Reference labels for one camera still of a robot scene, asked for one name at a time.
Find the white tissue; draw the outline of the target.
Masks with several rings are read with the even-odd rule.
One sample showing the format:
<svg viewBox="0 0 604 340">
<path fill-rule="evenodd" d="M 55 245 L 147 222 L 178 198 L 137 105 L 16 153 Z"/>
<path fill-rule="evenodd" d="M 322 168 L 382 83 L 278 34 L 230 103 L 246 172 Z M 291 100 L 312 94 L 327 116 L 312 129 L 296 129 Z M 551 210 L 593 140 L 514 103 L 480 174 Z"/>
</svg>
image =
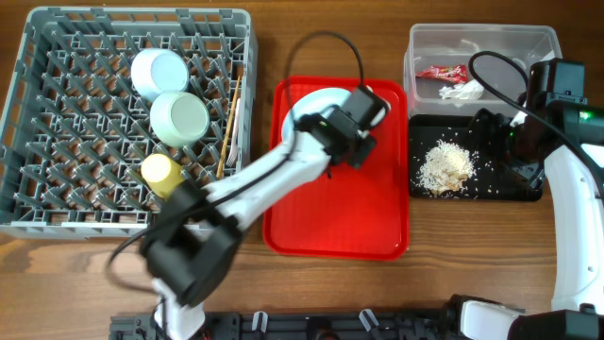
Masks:
<svg viewBox="0 0 604 340">
<path fill-rule="evenodd" d="M 484 87 L 475 79 L 453 87 L 444 86 L 439 90 L 442 99 L 478 100 L 484 92 Z"/>
</svg>

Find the rice food waste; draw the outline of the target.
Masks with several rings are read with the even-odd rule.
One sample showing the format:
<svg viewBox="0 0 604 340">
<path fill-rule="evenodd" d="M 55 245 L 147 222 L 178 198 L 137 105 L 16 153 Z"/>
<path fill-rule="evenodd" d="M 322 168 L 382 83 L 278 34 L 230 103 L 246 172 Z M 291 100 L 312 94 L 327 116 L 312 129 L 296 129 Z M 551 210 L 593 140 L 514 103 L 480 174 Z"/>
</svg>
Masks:
<svg viewBox="0 0 604 340">
<path fill-rule="evenodd" d="M 429 197 L 477 196 L 478 186 L 495 174 L 495 162 L 452 140 L 438 140 L 422 156 L 412 183 Z"/>
</svg>

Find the large light blue plate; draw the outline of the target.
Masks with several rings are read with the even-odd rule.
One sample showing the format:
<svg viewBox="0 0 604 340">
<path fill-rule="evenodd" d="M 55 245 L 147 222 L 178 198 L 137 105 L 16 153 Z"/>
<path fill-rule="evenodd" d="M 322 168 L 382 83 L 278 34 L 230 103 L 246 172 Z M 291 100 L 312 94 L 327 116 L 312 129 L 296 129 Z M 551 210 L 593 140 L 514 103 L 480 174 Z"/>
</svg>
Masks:
<svg viewBox="0 0 604 340">
<path fill-rule="evenodd" d="M 294 131 L 294 122 L 302 115 L 321 113 L 327 118 L 334 106 L 341 106 L 351 95 L 351 92 L 342 88 L 325 88 L 306 94 L 299 99 L 283 119 L 281 139 L 287 140 Z"/>
</svg>

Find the red snack wrapper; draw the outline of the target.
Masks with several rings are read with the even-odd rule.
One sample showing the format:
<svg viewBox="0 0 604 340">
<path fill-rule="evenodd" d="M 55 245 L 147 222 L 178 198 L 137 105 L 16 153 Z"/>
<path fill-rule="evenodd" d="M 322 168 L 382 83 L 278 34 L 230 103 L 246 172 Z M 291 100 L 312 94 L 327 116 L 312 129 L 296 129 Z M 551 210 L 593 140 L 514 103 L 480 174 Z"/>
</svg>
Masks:
<svg viewBox="0 0 604 340">
<path fill-rule="evenodd" d="M 416 77 L 447 81 L 453 84 L 465 84 L 469 81 L 468 70 L 464 64 L 455 66 L 432 65 L 427 69 L 416 72 Z"/>
</svg>

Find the white plastic fork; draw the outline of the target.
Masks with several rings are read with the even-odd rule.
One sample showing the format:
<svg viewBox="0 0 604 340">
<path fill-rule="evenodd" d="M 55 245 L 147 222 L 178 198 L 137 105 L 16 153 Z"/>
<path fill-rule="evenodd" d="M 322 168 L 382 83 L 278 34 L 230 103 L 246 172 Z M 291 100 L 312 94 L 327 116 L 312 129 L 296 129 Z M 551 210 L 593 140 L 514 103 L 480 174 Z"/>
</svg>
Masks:
<svg viewBox="0 0 604 340">
<path fill-rule="evenodd" d="M 233 166 L 238 159 L 239 147 L 237 143 L 238 133 L 239 133 L 239 120 L 240 120 L 240 112 L 241 112 L 241 99 L 238 98 L 235 106 L 235 116 L 233 122 L 233 131 L 230 142 L 229 154 L 226 160 L 227 166 Z"/>
</svg>

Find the wooden chopstick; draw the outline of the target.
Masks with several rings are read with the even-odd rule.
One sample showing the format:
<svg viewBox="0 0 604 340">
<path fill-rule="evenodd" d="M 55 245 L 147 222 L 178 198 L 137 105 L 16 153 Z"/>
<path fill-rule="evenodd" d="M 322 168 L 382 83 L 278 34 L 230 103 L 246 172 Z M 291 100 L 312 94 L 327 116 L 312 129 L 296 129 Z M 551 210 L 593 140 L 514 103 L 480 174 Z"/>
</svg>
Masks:
<svg viewBox="0 0 604 340">
<path fill-rule="evenodd" d="M 227 148 L 229 145 L 229 139 L 232 135 L 234 118 L 235 118 L 235 113 L 236 113 L 236 109 L 237 109 L 237 102 L 240 97 L 240 88 L 241 88 L 242 78 L 243 78 L 243 76 L 238 76 L 238 78 L 237 78 L 235 92 L 234 92 L 231 106 L 230 106 L 229 116 L 228 116 L 227 125 L 226 125 L 226 134 L 225 134 L 225 138 L 223 140 L 222 148 L 221 148 L 221 158 L 219 160 L 217 171 L 216 171 L 216 177 L 218 179 L 221 179 L 223 177 L 224 167 L 227 162 Z"/>
</svg>

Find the green bowl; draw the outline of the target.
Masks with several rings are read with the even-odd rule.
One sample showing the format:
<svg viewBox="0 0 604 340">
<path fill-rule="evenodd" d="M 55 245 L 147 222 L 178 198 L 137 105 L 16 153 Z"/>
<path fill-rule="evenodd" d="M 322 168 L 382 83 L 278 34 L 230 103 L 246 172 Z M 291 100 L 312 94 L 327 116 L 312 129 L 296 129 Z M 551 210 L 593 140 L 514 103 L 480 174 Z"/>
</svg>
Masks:
<svg viewBox="0 0 604 340">
<path fill-rule="evenodd" d="M 204 102 L 196 95 L 168 92 L 162 93 L 153 102 L 150 125 L 162 143 L 182 147 L 206 135 L 210 115 Z"/>
</svg>

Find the yellow cup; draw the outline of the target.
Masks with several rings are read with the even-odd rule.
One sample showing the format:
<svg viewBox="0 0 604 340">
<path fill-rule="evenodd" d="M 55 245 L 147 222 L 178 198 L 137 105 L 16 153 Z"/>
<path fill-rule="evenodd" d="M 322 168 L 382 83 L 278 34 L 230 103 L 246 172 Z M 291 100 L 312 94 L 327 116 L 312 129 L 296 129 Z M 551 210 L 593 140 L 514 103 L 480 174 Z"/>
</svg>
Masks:
<svg viewBox="0 0 604 340">
<path fill-rule="evenodd" d="M 151 154 L 141 165 L 143 179 L 153 193 L 161 198 L 168 198 L 184 180 L 181 166 L 164 154 Z"/>
</svg>

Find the small light blue bowl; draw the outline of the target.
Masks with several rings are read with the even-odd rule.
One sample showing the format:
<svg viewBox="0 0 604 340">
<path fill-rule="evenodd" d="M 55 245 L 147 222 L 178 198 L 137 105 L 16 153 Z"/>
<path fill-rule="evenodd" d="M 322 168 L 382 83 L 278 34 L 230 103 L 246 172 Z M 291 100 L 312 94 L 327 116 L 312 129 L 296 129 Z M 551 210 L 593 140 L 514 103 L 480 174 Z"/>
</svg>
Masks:
<svg viewBox="0 0 604 340">
<path fill-rule="evenodd" d="M 168 49 L 148 48 L 135 56 L 130 76 L 138 94 L 153 102 L 161 94 L 185 91 L 189 69 L 177 53 Z"/>
</svg>

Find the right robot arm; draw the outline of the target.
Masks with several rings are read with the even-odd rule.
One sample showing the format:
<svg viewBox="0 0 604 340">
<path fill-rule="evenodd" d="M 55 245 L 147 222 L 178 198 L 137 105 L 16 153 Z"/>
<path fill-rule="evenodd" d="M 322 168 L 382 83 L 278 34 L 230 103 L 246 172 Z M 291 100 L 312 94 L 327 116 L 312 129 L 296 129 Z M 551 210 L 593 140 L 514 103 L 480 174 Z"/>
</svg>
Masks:
<svg viewBox="0 0 604 340">
<path fill-rule="evenodd" d="M 543 152 L 554 204 L 557 274 L 551 310 L 521 314 L 494 302 L 461 305 L 469 339 L 600 339 L 603 336 L 603 112 L 553 101 L 545 118 L 578 147 L 573 152 L 528 117 L 528 144 Z"/>
</svg>

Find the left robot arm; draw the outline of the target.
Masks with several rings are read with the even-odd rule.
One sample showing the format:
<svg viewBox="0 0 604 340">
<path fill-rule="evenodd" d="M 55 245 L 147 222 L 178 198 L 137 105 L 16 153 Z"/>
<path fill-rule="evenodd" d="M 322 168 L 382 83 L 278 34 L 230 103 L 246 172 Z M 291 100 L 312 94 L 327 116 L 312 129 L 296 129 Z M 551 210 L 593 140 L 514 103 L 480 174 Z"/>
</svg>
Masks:
<svg viewBox="0 0 604 340">
<path fill-rule="evenodd" d="M 385 110 L 287 116 L 281 143 L 240 173 L 196 188 L 177 185 L 147 229 L 140 253 L 165 304 L 159 323 L 172 339 L 190 339 L 205 323 L 204 300 L 224 280 L 251 223 L 331 165 L 358 168 L 377 141 Z"/>
</svg>

